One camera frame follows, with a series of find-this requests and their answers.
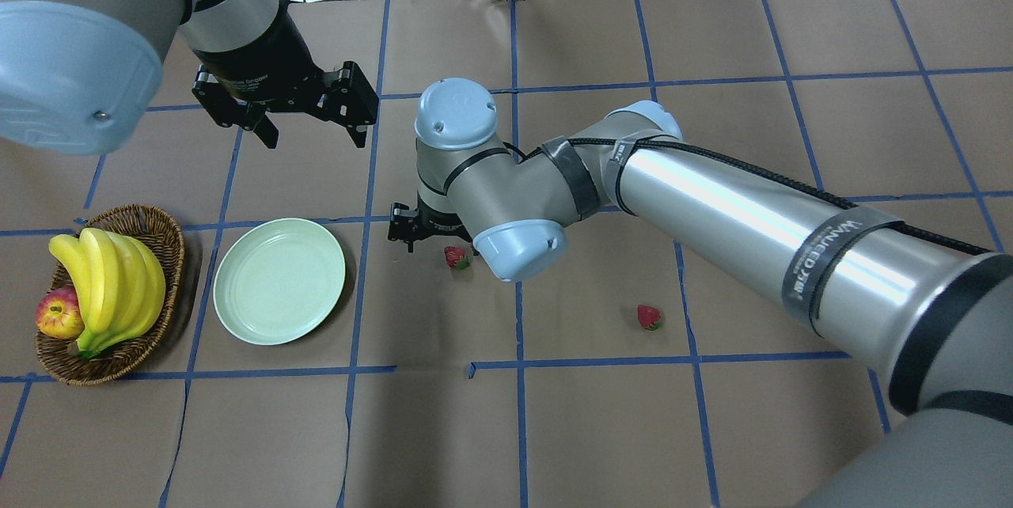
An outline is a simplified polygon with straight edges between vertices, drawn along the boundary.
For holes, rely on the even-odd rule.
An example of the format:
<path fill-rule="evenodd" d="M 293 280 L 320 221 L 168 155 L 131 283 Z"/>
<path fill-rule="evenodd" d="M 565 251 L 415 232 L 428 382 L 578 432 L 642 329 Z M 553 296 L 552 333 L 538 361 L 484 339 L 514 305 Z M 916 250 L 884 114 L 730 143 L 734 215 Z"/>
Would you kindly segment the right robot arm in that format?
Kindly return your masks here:
<path fill-rule="evenodd" d="M 803 507 L 1011 505 L 1010 255 L 686 144 L 652 100 L 514 161 L 488 90 L 447 78 L 421 93 L 415 142 L 417 208 L 392 205 L 391 241 L 459 237 L 516 283 L 613 205 L 882 375 L 904 424 Z"/>

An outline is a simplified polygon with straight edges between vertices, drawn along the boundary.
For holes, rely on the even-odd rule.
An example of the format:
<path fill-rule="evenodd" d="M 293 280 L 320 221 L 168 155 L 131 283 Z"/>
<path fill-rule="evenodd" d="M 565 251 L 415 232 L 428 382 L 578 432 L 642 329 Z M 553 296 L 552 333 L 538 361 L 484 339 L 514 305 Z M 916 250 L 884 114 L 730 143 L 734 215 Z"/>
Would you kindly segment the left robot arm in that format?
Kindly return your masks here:
<path fill-rule="evenodd" d="M 158 93 L 176 37 L 199 60 L 192 94 L 221 127 L 267 148 L 271 114 L 337 123 L 364 147 L 379 98 L 352 61 L 313 61 L 293 0 L 2 0 L 1 133 L 61 154 L 108 154 Z"/>

